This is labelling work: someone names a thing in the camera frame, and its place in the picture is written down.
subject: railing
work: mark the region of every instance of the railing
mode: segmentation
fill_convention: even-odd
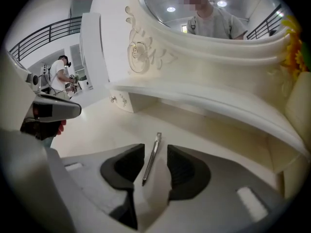
[[[284,10],[281,4],[275,8],[275,10],[258,26],[256,27],[248,36],[248,40],[259,39],[266,34],[269,36],[275,34],[280,26],[280,22],[284,17]]]
[[[73,17],[50,24],[33,32],[10,50],[10,53],[19,61],[38,48],[59,38],[79,33],[82,17]]]

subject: mirror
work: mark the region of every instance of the mirror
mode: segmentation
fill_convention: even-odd
[[[281,29],[281,0],[145,0],[155,18],[172,30],[221,39],[256,40]]]

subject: white t-shirt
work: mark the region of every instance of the white t-shirt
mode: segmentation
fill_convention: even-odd
[[[57,72],[60,70],[65,70],[64,62],[62,60],[57,60],[53,63],[50,69],[50,78],[52,81],[51,87],[58,91],[65,90],[65,82],[62,82],[56,76]]]
[[[231,39],[235,39],[246,32],[246,27],[237,17],[216,7],[213,7],[208,18],[196,14],[187,24],[187,33],[212,38],[230,39],[231,36]]]

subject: sunflower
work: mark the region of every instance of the sunflower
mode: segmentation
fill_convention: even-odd
[[[289,73],[293,75],[294,80],[297,80],[302,71],[308,70],[300,51],[302,46],[302,41],[300,40],[302,29],[293,16],[287,16],[287,20],[283,20],[282,24],[289,28],[286,30],[285,35],[290,35],[290,43],[287,46],[287,55],[283,64],[288,68]]]
[[[305,65],[305,61],[303,59],[301,51],[298,51],[298,53],[296,54],[295,60],[296,60],[297,64],[299,65],[299,70],[300,71],[302,71],[302,72],[308,71],[308,68]]]

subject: person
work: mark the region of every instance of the person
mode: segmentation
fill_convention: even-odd
[[[196,15],[187,23],[187,33],[243,40],[247,29],[237,17],[212,6],[209,0],[184,0],[184,3],[194,5],[196,10]]]
[[[60,125],[58,127],[56,135],[62,134],[62,132],[64,131],[64,126],[66,125],[66,123],[67,123],[66,120],[63,120],[60,122]],[[47,147],[47,148],[50,148],[53,140],[54,140],[54,136],[47,137],[46,139],[42,140],[42,145]]]
[[[62,55],[55,61],[50,69],[51,74],[51,90],[50,95],[54,95],[61,99],[69,100],[66,92],[65,83],[77,83],[76,79],[68,78],[64,74],[65,66],[69,66],[68,57]]]

